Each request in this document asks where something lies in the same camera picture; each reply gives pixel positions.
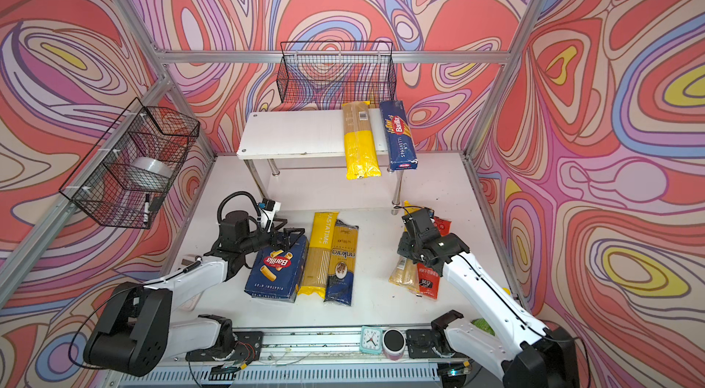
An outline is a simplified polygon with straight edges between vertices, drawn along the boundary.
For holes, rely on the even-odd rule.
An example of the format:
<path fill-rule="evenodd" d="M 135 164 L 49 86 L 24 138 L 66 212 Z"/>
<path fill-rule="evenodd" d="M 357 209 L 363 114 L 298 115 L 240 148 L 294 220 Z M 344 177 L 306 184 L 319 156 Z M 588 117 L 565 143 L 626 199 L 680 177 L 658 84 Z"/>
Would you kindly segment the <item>clear yellow-top spaghetti bag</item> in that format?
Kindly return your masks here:
<path fill-rule="evenodd" d="M 403 256 L 398 257 L 398 262 L 388 281 L 396 286 L 405 288 L 417 297 L 421 297 L 418 266 Z"/>

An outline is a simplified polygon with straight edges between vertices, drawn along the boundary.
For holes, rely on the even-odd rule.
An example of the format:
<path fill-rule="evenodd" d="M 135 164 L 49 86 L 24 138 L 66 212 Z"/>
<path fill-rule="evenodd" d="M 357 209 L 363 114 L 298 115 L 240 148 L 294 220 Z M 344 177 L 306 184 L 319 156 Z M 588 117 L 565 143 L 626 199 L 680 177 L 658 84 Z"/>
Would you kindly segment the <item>blue Barilla spaghetti box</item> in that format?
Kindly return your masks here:
<path fill-rule="evenodd" d="M 391 170 L 416 169 L 419 161 L 403 102 L 382 101 L 380 112 Z"/>

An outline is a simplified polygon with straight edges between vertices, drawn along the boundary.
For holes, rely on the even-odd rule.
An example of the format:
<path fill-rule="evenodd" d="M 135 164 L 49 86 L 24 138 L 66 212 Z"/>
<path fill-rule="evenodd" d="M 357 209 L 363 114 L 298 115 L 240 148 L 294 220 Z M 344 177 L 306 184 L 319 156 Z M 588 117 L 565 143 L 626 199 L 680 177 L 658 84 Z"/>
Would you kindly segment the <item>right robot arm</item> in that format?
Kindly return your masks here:
<path fill-rule="evenodd" d="M 441 234 L 432 209 L 401 209 L 405 232 L 398 255 L 451 283 L 494 331 L 490 335 L 451 311 L 439 320 L 452 351 L 468 356 L 505 387 L 580 386 L 574 337 L 563 327 L 550 329 L 522 308 L 485 272 L 460 237 Z"/>

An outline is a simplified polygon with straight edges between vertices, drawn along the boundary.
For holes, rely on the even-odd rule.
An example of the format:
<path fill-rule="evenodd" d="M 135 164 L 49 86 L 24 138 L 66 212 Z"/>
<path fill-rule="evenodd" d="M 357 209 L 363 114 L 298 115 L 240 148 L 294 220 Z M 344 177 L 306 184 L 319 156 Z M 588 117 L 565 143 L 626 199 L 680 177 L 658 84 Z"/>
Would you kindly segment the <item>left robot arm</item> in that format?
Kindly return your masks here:
<path fill-rule="evenodd" d="M 163 359 L 181 355 L 218 362 L 223 373 L 236 373 L 253 362 L 253 345 L 236 337 L 229 318 L 201 315 L 174 322 L 172 313 L 234 278 L 247 256 L 265 248 L 289 250 L 303 241 L 304 229 L 277 217 L 280 208 L 280 202 L 256 200 L 247 191 L 224 198 L 216 213 L 218 236 L 208 252 L 171 275 L 114 289 L 96 312 L 81 365 L 144 376 Z"/>

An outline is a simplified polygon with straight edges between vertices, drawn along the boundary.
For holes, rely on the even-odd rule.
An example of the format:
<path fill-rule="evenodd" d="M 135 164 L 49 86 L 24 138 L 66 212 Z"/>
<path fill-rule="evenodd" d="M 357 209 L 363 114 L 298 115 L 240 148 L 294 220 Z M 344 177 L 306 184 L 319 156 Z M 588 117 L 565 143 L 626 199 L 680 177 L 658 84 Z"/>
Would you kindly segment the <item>white two-tier shelf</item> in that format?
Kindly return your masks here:
<path fill-rule="evenodd" d="M 388 169 L 386 129 L 378 109 L 371 128 L 383 175 L 347 180 L 343 112 L 254 112 L 237 157 L 260 195 L 282 202 L 286 211 L 383 209 L 401 211 L 404 172 Z"/>

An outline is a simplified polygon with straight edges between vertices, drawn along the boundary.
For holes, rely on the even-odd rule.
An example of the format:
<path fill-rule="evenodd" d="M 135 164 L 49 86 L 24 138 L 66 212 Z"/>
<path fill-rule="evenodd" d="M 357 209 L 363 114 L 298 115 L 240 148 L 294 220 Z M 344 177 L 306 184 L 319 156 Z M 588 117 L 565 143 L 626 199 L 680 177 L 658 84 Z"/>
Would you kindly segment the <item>red noodle bag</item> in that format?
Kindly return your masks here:
<path fill-rule="evenodd" d="M 433 224 L 439 230 L 442 237 L 450 234 L 451 222 L 440 217 L 435 217 Z M 440 276 L 434 270 L 424 266 L 422 263 L 417 264 L 417 274 L 419 281 L 418 294 L 433 300 L 438 298 L 440 288 Z"/>

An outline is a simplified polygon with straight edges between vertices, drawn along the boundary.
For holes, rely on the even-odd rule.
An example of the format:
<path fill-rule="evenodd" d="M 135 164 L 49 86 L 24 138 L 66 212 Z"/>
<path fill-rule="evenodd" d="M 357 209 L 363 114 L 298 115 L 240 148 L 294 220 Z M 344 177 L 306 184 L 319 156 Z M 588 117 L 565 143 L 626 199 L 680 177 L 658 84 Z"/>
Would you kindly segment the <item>blue Barilla rigatoni box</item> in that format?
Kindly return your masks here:
<path fill-rule="evenodd" d="M 308 254 L 308 238 L 304 235 L 292 248 L 267 247 L 255 258 L 244 292 L 252 298 L 294 303 Z"/>

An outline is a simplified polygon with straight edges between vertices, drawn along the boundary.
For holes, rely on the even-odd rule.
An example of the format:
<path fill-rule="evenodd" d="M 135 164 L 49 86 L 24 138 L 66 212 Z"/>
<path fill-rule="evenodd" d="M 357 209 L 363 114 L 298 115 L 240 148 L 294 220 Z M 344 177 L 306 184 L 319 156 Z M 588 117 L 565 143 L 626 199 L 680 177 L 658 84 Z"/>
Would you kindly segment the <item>yellow Pastatime spaghetti bag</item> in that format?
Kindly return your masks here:
<path fill-rule="evenodd" d="M 315 213 L 298 295 L 317 294 L 321 298 L 325 297 L 338 215 L 337 212 Z"/>

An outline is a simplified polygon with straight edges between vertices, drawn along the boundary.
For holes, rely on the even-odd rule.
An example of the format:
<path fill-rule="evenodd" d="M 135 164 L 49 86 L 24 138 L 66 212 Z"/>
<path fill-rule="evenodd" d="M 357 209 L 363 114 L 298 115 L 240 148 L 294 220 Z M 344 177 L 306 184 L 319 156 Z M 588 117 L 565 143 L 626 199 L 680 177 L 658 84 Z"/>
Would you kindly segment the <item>dark blue spaghetti bag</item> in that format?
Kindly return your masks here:
<path fill-rule="evenodd" d="M 358 232 L 358 226 L 336 221 L 324 298 L 326 303 L 352 305 Z"/>

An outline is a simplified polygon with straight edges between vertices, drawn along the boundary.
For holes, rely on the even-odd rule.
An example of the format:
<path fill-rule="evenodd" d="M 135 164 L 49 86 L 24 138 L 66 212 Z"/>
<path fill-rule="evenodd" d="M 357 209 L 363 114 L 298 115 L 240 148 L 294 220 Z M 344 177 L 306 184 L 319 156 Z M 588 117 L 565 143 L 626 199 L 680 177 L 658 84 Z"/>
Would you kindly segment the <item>green crumpled bag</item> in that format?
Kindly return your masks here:
<path fill-rule="evenodd" d="M 477 318 L 471 321 L 472 325 L 478 328 L 479 330 L 490 334 L 491 336 L 495 335 L 495 332 L 491 325 L 488 323 L 488 321 L 484 318 Z"/>

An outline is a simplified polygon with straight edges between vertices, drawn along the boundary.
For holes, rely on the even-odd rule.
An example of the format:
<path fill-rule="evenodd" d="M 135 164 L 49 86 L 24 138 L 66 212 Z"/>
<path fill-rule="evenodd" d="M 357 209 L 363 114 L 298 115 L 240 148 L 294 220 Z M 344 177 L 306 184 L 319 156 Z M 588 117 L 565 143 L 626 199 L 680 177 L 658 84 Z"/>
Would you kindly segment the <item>pink round speaker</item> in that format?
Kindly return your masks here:
<path fill-rule="evenodd" d="M 400 360 L 406 350 L 406 337 L 398 329 L 390 328 L 384 331 L 381 340 L 383 354 L 389 360 Z"/>

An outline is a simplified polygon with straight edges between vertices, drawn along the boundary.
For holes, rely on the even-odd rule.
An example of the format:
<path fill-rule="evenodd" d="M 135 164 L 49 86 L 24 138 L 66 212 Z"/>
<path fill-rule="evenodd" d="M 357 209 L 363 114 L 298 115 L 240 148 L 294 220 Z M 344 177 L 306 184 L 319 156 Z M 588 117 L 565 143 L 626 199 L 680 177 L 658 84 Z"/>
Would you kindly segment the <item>teal alarm clock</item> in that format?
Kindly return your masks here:
<path fill-rule="evenodd" d="M 363 326 L 361 328 L 359 351 L 363 354 L 380 355 L 383 352 L 383 329 Z"/>

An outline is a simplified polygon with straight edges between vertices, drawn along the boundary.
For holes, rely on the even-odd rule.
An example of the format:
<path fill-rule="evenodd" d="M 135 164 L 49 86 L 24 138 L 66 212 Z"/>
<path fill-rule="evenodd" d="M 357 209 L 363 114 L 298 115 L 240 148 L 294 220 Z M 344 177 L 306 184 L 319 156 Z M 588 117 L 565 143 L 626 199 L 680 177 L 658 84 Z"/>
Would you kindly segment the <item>silver tape roll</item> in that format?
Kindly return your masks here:
<path fill-rule="evenodd" d="M 162 191 L 169 180 L 173 170 L 165 163 L 155 158 L 139 157 L 133 160 L 126 172 L 130 186 L 139 191 Z"/>

